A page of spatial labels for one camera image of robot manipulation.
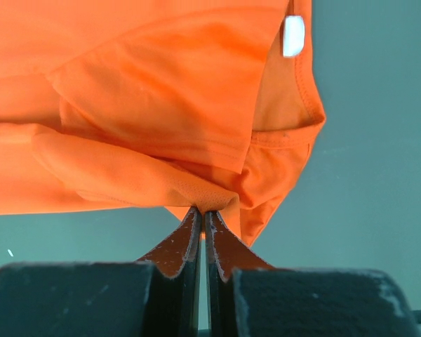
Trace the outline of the orange t-shirt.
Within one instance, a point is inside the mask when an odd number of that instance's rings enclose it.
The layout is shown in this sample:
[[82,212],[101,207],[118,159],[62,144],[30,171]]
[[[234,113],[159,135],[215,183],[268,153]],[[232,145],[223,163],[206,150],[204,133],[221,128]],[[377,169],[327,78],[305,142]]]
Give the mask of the orange t-shirt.
[[0,1],[0,215],[196,206],[250,245],[325,120],[310,1]]

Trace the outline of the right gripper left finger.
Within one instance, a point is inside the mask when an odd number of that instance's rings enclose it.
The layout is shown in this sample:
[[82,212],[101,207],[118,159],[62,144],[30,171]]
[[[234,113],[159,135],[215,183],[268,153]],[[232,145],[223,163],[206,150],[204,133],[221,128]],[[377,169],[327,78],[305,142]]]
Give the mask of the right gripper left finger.
[[195,336],[202,217],[129,263],[0,267],[0,336]]

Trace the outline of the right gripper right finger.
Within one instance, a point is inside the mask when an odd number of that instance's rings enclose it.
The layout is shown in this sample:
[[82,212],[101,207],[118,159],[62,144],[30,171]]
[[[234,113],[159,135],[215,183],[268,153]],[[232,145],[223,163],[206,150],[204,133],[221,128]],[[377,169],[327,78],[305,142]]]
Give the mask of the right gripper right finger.
[[208,314],[212,336],[419,336],[387,274],[270,265],[208,212]]

